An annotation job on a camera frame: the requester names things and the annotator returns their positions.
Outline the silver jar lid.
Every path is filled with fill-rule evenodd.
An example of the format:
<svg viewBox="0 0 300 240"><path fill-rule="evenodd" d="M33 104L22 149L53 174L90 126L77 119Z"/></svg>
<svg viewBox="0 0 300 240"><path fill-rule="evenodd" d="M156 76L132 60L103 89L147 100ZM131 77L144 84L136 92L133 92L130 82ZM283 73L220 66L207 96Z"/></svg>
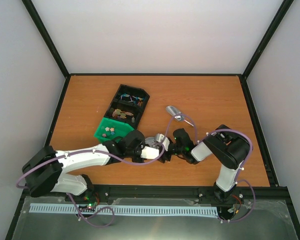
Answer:
<svg viewBox="0 0 300 240"><path fill-rule="evenodd" d="M155 138L153 136L145 138L145 144L151 148L155 148L157 146Z"/></svg>

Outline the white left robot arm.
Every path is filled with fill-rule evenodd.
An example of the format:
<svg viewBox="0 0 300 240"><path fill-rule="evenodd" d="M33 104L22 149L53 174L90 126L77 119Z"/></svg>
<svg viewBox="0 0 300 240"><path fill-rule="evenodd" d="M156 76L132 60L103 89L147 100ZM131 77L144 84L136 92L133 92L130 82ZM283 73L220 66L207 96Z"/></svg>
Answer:
<svg viewBox="0 0 300 240"><path fill-rule="evenodd" d="M132 165L144 164L156 157L157 149L146 144L144 135L133 130L125 137L115 137L95 146L77 150L54 150L52 146L41 148L23 167L24 185L33 198L51 192L70 193L82 201L93 198L94 188L85 174L72 175L71 172L93 166L107 166L122 163L130 158Z"/></svg>

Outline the black plastic bin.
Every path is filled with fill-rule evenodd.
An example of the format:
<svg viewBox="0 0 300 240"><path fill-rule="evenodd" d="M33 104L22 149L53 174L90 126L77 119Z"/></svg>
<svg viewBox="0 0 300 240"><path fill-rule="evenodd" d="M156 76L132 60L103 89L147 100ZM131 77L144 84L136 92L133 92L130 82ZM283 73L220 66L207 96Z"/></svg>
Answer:
<svg viewBox="0 0 300 240"><path fill-rule="evenodd" d="M121 84L104 117L137 129L149 100L150 95L144 89Z"/></svg>

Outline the metal scoop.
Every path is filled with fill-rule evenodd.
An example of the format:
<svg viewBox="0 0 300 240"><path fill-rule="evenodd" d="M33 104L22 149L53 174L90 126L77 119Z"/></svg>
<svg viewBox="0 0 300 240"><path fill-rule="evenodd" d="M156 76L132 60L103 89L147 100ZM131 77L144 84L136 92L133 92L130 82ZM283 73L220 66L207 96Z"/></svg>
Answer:
<svg viewBox="0 0 300 240"><path fill-rule="evenodd" d="M190 123L188 120L186 120L186 118L181 115L182 112L176 108L175 106L173 105L168 105L165 110L171 115L174 117L174 119L177 121L177 122L185 122L187 124L189 124L190 126L194 127L194 125L192 123Z"/></svg>

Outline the green plastic bin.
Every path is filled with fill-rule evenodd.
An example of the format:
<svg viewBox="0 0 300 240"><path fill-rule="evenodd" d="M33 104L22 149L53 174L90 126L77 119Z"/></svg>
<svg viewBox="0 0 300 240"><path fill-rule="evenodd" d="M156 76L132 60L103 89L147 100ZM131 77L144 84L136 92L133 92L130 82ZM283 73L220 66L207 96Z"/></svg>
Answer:
<svg viewBox="0 0 300 240"><path fill-rule="evenodd" d="M103 143L116 137L125 137L133 130L127 123L103 117L93 136Z"/></svg>

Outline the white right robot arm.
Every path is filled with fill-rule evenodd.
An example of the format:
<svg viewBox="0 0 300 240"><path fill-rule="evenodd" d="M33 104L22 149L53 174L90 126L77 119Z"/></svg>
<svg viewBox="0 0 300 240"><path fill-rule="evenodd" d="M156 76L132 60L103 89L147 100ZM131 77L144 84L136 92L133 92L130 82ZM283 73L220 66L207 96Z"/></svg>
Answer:
<svg viewBox="0 0 300 240"><path fill-rule="evenodd" d="M163 144L164 148L159 161L169 162L172 156L177 156L196 165L215 156L221 163L221 168L213 185L213 194L217 202L226 202L238 184L239 172L244 169L244 164L253 151L250 138L224 124L207 133L197 144L194 144L183 128L175 130L173 137L175 142L159 133L154 137L154 142Z"/></svg>

